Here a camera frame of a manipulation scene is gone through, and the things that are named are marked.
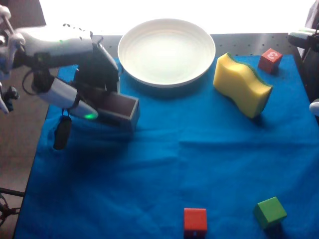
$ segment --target cube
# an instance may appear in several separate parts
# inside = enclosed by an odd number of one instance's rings
[[[184,209],[184,236],[204,237],[207,233],[206,209],[185,208]]]
[[[272,227],[287,217],[277,197],[258,203],[254,209],[254,215],[263,229]]]
[[[275,73],[283,55],[270,48],[260,57],[258,67],[269,74]]]

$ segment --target plate rim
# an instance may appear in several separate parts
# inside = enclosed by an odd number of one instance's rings
[[[180,82],[180,83],[173,83],[173,84],[156,84],[156,83],[150,83],[150,82],[146,82],[144,80],[141,80],[139,78],[137,78],[136,76],[134,76],[133,74],[131,74],[129,71],[127,71],[122,63],[122,60],[121,60],[121,57],[120,57],[120,51],[121,51],[121,43],[122,43],[122,40],[123,38],[130,32],[132,32],[134,29],[136,29],[137,27],[143,25],[143,24],[146,24],[146,23],[149,23],[149,22],[154,22],[154,21],[163,21],[163,20],[166,20],[166,21],[180,21],[180,22],[184,22],[184,23],[187,23],[187,24],[192,24],[194,25],[195,27],[198,27],[199,29],[201,29],[203,32],[205,32],[209,38],[211,39],[211,42],[212,42],[212,46],[213,46],[213,56],[212,56],[212,59],[211,59],[211,62],[209,63],[207,69],[205,69],[200,75],[198,75],[197,77],[193,78],[193,79],[190,79],[190,80],[186,80],[186,81],[183,81],[183,82]],[[138,82],[144,84],[144,85],[148,85],[148,86],[152,86],[152,87],[156,87],[156,88],[175,88],[175,87],[179,87],[179,86],[184,86],[184,85],[187,85],[187,84],[190,84],[191,82],[197,80],[198,78],[200,78],[202,75],[204,75],[208,69],[210,68],[210,66],[212,65],[215,57],[216,57],[216,45],[215,45],[215,42],[214,42],[214,39],[212,38],[212,36],[206,32],[202,27],[198,26],[197,24],[195,23],[192,23],[190,21],[186,21],[186,20],[182,20],[182,19],[178,19],[178,18],[157,18],[157,19],[153,19],[153,20],[148,20],[148,21],[144,21],[138,25],[136,25],[135,27],[131,28],[129,31],[127,31],[122,37],[121,37],[121,40],[119,42],[119,45],[118,45],[118,51],[117,51],[117,54],[118,54],[118,58],[119,58],[119,61],[121,63],[121,67],[130,75],[132,76],[135,80],[137,80]]]

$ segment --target plate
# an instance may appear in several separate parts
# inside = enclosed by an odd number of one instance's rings
[[[118,47],[119,60],[133,78],[160,88],[196,80],[208,70],[215,52],[208,33],[178,19],[144,22],[127,32]]]

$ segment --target gray floor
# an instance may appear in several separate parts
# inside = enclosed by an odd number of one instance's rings
[[[38,0],[11,0],[8,7],[14,28],[45,25]],[[25,190],[48,108],[45,102],[26,95],[22,90],[21,82],[26,71],[24,67],[15,69],[11,78],[3,82],[5,86],[14,85],[20,99],[14,102],[14,111],[9,115],[0,112],[0,187],[19,191]],[[22,198],[4,196],[10,207],[20,207]],[[16,220],[17,216],[6,220],[0,228],[0,239],[12,238]]]

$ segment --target number 3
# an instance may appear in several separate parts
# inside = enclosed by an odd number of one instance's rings
[[[268,55],[267,55],[267,57],[269,58],[269,59],[274,59],[274,56],[278,56],[278,54],[276,53],[276,52],[270,52]]]

